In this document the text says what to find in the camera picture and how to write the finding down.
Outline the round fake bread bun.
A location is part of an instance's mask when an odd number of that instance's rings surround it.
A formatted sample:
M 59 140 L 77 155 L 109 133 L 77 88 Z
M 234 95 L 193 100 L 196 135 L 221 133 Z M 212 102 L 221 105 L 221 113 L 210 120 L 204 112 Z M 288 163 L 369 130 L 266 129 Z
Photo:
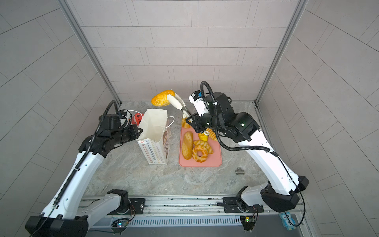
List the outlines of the round fake bread bun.
M 168 106 L 168 105 L 170 104 L 170 102 L 169 102 L 169 100 L 167 99 L 167 95 L 175 96 L 175 92 L 172 91 L 172 90 L 166 90 L 166 91 L 163 91 L 163 92 L 157 94 L 157 95 L 151 100 L 151 103 L 152 103 L 154 106 L 157 106 L 157 107 Z

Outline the white printed paper bag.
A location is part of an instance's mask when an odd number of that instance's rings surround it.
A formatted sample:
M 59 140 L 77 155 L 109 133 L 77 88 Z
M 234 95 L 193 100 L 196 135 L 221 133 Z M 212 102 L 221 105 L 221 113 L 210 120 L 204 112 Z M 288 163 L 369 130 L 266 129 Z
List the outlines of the white printed paper bag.
M 137 142 L 150 165 L 166 165 L 171 145 L 170 127 L 175 118 L 163 109 L 147 109 L 139 128 L 143 129 Z

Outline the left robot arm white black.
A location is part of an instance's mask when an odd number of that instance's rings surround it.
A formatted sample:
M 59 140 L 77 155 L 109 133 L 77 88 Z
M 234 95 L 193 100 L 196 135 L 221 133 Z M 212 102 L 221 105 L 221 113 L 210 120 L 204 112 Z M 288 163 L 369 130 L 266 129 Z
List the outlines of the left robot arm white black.
M 32 237 L 84 237 L 88 230 L 109 213 L 128 213 L 128 192 L 109 191 L 87 207 L 79 205 L 94 173 L 107 154 L 120 145 L 138 139 L 143 130 L 132 124 L 124 129 L 103 130 L 101 136 L 87 137 L 74 166 L 51 202 L 38 216 L 30 216 L 25 229 Z

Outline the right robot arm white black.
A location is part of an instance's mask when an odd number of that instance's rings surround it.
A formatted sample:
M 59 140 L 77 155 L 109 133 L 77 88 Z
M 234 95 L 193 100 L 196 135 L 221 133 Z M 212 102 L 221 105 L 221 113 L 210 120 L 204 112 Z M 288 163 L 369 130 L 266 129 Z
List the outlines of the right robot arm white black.
M 245 186 L 240 190 L 236 201 L 240 211 L 248 212 L 255 205 L 266 204 L 276 212 L 285 212 L 304 199 L 301 192 L 307 188 L 308 179 L 298 176 L 282 161 L 250 114 L 235 113 L 231 98 L 221 92 L 205 96 L 195 91 L 189 98 L 196 108 L 194 114 L 178 95 L 165 95 L 164 101 L 181 110 L 195 132 L 212 129 L 224 149 L 246 151 L 268 178 L 266 185 Z

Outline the bundt shaped fake bread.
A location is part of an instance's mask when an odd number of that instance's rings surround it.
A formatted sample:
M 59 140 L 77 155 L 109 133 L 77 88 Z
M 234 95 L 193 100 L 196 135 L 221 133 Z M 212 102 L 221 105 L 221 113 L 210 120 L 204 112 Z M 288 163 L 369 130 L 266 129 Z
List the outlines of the bundt shaped fake bread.
M 185 129 L 191 128 L 190 124 L 186 122 L 186 119 L 182 119 L 181 126 L 182 128 L 185 128 Z

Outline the long loaf fake bread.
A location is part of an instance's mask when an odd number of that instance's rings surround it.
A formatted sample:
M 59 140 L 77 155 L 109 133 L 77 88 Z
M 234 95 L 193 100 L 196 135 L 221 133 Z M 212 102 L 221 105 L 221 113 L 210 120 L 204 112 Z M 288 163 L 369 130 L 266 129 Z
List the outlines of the long loaf fake bread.
M 193 148 L 193 133 L 187 131 L 184 134 L 182 141 L 182 155 L 184 159 L 189 160 L 192 157 L 192 148 Z

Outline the yellow small fake pastry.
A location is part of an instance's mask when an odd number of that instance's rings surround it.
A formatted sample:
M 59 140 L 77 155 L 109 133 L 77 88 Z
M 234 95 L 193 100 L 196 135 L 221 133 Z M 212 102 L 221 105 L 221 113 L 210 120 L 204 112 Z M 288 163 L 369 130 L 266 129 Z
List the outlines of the yellow small fake pastry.
M 199 140 L 205 141 L 205 142 L 208 141 L 208 136 L 209 136 L 208 131 L 204 131 L 204 132 L 198 134 Z

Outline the striped twisted fake bread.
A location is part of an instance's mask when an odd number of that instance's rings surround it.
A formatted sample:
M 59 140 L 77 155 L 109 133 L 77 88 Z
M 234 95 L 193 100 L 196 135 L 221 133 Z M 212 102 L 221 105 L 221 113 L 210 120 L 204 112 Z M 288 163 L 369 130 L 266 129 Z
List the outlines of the striped twisted fake bread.
M 209 137 L 213 140 L 213 141 L 218 141 L 217 140 L 217 137 L 216 137 L 216 133 L 210 129 L 210 128 L 207 128 L 206 131 L 209 133 Z

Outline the braided fake bread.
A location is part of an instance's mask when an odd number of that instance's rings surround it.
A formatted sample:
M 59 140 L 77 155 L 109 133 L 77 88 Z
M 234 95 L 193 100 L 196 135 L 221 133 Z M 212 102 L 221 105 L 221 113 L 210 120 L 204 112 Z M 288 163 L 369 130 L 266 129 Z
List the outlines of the braided fake bread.
M 193 144 L 194 144 L 195 146 L 203 146 L 203 147 L 205 147 L 205 148 L 207 149 L 208 154 L 213 154 L 213 149 L 212 149 L 212 147 L 209 145 L 208 142 L 203 141 L 203 140 L 195 140 L 195 141 L 193 142 Z

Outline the red shark plush toy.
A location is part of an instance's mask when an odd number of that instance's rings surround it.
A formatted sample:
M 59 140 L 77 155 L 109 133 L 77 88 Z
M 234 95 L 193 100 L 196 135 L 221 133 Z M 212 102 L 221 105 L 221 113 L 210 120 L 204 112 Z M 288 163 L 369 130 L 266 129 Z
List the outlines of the red shark plush toy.
M 143 115 L 144 114 L 141 114 L 141 113 L 136 113 L 135 115 L 133 115 L 131 124 L 135 124 L 138 126 L 140 122 L 142 121 Z

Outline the pink plastic tray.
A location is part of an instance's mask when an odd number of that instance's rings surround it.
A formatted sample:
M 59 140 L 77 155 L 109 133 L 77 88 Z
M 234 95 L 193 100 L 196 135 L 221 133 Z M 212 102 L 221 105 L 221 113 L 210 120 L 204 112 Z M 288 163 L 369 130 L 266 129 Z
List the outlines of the pink plastic tray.
M 192 157 L 189 160 L 184 159 L 182 155 L 182 141 L 183 141 L 184 134 L 187 131 L 191 131 L 193 133 L 193 141 L 199 140 L 198 133 L 196 133 L 192 127 L 188 129 L 181 128 L 180 154 L 179 154 L 180 166 L 182 167 L 219 167 L 222 164 L 221 147 L 218 141 L 213 141 L 209 136 L 208 136 L 207 142 L 212 147 L 213 154 L 208 154 L 208 158 L 205 162 L 198 163 Z

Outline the left green circuit board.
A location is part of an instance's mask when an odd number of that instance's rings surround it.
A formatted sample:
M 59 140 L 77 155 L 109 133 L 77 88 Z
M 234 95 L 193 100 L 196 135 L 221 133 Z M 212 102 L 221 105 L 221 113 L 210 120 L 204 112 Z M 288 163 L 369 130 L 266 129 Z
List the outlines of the left green circuit board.
M 128 218 L 117 219 L 112 223 L 113 228 L 126 228 L 129 224 Z

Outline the small grey metal fitting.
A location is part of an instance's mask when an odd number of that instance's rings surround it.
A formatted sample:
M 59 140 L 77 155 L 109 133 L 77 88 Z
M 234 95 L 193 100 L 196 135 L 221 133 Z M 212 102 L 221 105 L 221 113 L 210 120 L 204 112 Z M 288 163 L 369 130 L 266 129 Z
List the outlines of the small grey metal fitting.
M 244 175 L 244 174 L 245 174 L 245 171 L 244 171 L 242 168 L 238 167 L 238 168 L 235 170 L 235 173 L 236 173 L 236 175 Z

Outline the right circuit board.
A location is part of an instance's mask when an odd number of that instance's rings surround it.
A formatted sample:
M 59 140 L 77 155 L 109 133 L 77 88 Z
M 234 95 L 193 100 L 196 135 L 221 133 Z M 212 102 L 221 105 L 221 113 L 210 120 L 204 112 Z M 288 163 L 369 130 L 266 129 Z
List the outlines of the right circuit board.
M 255 216 L 240 216 L 240 222 L 244 231 L 252 231 L 255 228 L 257 218 Z

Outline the blue owl number tag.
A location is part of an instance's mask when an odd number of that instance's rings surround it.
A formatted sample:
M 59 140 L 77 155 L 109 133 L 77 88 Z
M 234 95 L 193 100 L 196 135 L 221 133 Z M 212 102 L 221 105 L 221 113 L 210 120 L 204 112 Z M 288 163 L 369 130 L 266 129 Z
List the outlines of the blue owl number tag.
M 287 231 L 292 231 L 297 228 L 294 226 L 296 222 L 289 212 L 282 212 L 279 214 L 279 217 L 281 218 L 282 224 L 287 229 Z

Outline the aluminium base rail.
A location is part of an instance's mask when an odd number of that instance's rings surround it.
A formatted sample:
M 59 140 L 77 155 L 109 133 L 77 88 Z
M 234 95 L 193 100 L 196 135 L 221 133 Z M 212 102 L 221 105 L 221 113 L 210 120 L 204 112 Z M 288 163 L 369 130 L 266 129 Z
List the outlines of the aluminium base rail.
M 112 229 L 150 228 L 150 227 L 208 227 L 242 226 L 240 216 L 255 216 L 257 221 L 266 215 L 277 215 L 265 204 L 255 205 L 242 212 L 233 195 L 189 195 L 189 196 L 131 196 L 131 209 L 117 213 L 109 211 L 90 227 L 90 230 L 108 231 Z M 303 208 L 297 206 L 291 214 L 295 221 L 301 219 Z M 113 228 L 112 223 L 128 218 L 126 228 Z

